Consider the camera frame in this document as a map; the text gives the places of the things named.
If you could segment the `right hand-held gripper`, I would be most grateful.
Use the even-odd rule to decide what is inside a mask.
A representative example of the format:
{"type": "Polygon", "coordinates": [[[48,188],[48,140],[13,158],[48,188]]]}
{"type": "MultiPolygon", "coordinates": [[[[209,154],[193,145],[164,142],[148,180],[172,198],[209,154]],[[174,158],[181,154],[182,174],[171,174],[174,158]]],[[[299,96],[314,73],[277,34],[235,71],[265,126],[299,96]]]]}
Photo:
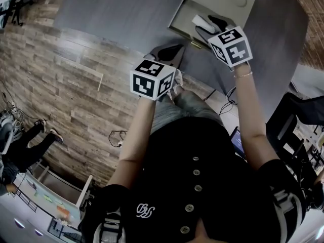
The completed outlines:
{"type": "Polygon", "coordinates": [[[240,26],[234,27],[233,24],[213,15],[208,15],[208,19],[223,33],[216,35],[200,26],[196,26],[195,31],[206,44],[209,43],[218,60],[230,68],[252,60],[248,39],[240,26]]]}

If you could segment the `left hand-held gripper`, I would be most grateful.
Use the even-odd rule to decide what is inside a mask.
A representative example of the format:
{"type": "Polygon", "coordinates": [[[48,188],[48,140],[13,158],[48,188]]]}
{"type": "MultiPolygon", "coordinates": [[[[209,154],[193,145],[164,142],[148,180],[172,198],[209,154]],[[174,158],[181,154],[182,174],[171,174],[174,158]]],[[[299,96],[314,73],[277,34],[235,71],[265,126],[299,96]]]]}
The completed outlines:
{"type": "Polygon", "coordinates": [[[153,101],[166,94],[173,86],[184,52],[182,44],[166,44],[152,49],[130,70],[130,91],[153,101]],[[163,64],[154,60],[163,60],[163,64]]]}

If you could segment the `person's right forearm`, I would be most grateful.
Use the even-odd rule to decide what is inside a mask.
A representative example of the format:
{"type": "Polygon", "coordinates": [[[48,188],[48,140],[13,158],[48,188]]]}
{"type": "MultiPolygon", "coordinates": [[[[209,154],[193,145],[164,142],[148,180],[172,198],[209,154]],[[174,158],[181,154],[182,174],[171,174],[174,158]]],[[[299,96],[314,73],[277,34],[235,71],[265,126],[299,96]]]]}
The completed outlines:
{"type": "Polygon", "coordinates": [[[258,170],[278,156],[266,137],[264,114],[250,66],[247,63],[236,66],[234,76],[242,146],[247,162],[258,170]]]}

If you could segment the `person's left forearm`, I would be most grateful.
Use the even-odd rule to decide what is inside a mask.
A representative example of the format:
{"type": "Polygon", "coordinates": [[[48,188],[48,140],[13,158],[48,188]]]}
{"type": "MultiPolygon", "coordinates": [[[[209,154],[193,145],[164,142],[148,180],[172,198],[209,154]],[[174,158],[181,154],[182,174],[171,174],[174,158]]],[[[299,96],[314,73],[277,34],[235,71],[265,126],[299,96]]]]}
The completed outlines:
{"type": "Polygon", "coordinates": [[[143,160],[152,128],[156,102],[141,97],[121,147],[119,162],[108,185],[131,188],[143,170],[143,160]]]}

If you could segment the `person's white shoe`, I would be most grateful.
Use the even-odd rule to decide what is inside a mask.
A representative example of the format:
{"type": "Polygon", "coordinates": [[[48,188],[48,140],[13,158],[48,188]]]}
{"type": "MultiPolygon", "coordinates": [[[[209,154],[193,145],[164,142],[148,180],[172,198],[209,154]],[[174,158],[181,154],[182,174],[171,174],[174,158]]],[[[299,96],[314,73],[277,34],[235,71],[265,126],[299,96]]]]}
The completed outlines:
{"type": "Polygon", "coordinates": [[[173,88],[170,91],[172,100],[175,100],[175,98],[182,92],[184,92],[182,72],[177,69],[175,72],[173,88]]]}

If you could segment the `person's grey jeans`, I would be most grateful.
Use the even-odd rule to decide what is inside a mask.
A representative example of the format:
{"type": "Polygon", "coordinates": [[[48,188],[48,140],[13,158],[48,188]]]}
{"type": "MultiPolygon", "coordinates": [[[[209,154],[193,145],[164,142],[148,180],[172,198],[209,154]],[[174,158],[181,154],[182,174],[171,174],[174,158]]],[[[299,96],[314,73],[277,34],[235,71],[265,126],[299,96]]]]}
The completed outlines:
{"type": "Polygon", "coordinates": [[[168,95],[162,96],[156,103],[151,133],[165,125],[184,117],[202,117],[224,125],[217,114],[196,93],[184,90],[171,99],[168,95]]]}

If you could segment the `blue screen tablet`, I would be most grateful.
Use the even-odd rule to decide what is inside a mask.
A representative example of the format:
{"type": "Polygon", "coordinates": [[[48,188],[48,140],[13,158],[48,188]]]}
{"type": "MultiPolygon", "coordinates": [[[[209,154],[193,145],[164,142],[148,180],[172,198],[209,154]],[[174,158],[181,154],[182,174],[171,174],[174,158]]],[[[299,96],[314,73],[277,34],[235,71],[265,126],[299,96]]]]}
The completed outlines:
{"type": "Polygon", "coordinates": [[[235,153],[239,155],[241,158],[246,159],[246,155],[244,149],[242,147],[241,137],[240,137],[240,130],[239,127],[235,127],[233,132],[230,135],[231,142],[233,144],[235,153]]]}

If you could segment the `person's black shirt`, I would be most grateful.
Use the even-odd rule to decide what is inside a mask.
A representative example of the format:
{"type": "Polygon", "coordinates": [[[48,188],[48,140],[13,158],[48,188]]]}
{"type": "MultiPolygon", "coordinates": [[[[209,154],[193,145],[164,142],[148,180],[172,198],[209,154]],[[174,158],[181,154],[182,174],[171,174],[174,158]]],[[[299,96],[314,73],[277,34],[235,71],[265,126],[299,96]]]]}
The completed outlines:
{"type": "Polygon", "coordinates": [[[199,220],[209,238],[227,243],[286,243],[306,204],[281,160],[254,171],[234,152],[226,129],[184,117],[149,138],[131,188],[108,185],[87,208],[86,243],[187,243],[199,220]]]}

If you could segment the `white desk with clutter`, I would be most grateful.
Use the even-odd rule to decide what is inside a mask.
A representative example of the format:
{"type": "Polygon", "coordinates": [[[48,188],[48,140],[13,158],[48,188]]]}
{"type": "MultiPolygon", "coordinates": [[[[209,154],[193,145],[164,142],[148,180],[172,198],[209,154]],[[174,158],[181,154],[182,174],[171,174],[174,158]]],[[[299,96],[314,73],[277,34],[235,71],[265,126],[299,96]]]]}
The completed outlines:
{"type": "Polygon", "coordinates": [[[0,197],[0,239],[6,243],[84,243],[78,230],[93,175],[80,188],[48,168],[18,174],[15,195],[0,197]]]}

